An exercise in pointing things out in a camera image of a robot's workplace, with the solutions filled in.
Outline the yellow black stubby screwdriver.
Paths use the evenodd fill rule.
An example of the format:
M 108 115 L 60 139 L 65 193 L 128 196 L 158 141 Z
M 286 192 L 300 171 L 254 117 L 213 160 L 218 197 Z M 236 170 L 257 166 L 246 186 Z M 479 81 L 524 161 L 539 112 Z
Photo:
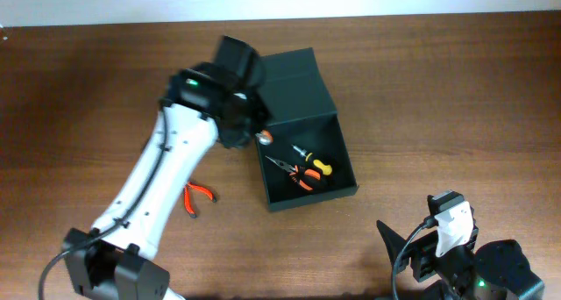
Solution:
M 318 170 L 320 173 L 326 176 L 333 174 L 334 168 L 329 162 L 327 162 L 324 157 L 308 151 L 307 149 L 301 148 L 297 145 L 292 145 L 292 148 L 297 152 L 297 154 L 304 159 L 304 161 L 311 167 Z

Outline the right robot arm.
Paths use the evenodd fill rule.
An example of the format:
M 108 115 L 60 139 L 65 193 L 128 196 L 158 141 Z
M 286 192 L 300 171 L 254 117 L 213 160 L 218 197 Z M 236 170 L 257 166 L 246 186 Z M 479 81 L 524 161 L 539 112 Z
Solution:
M 398 299 L 397 275 L 407 267 L 417 282 L 434 275 L 429 287 L 403 299 L 541 300 L 543 280 L 530 268 L 514 239 L 496 240 L 475 249 L 479 235 L 473 208 L 452 190 L 428 196 L 429 216 L 407 238 L 382 221 L 376 223 L 392 271 L 389 299 Z

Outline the orange black long-nose pliers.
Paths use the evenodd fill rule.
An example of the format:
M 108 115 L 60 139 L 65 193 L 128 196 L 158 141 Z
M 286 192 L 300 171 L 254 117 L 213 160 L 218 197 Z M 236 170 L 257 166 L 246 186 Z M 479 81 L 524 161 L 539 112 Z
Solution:
M 304 189 L 307 192 L 325 189 L 328 186 L 328 182 L 325 177 L 312 168 L 291 165 L 285 161 L 281 161 L 270 156 L 266 156 L 266 158 L 278 168 L 286 171 L 290 179 L 301 189 Z

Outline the orange socket bit rail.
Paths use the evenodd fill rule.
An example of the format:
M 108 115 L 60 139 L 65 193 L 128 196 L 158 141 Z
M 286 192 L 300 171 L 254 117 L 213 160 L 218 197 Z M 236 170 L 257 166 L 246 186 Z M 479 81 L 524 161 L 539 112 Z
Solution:
M 256 134 L 256 140 L 263 146 L 268 146 L 273 143 L 273 135 L 268 130 L 263 130 Z

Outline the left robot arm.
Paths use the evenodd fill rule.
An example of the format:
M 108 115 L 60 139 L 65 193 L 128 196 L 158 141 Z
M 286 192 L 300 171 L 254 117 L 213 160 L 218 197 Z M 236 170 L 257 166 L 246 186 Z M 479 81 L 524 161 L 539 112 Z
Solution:
M 214 59 L 180 70 L 159 100 L 158 117 L 123 188 L 87 232 L 71 229 L 64 261 L 76 294 L 88 299 L 180 298 L 154 263 L 167 221 L 189 177 L 216 143 L 242 148 L 269 113 L 258 52 L 224 36 Z

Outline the dark green box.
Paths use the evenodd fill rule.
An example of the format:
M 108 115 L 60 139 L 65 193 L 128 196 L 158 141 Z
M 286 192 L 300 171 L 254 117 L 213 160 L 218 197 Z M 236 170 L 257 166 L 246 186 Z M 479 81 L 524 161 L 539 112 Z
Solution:
M 269 145 L 256 144 L 266 201 L 270 211 L 283 211 L 356 194 L 357 184 L 338 121 L 337 107 L 328 91 L 311 48 L 263 58 L 266 83 L 259 89 L 271 117 L 266 130 Z M 291 165 L 306 164 L 294 147 L 320 157 L 333 167 L 325 189 L 302 188 L 271 159 Z

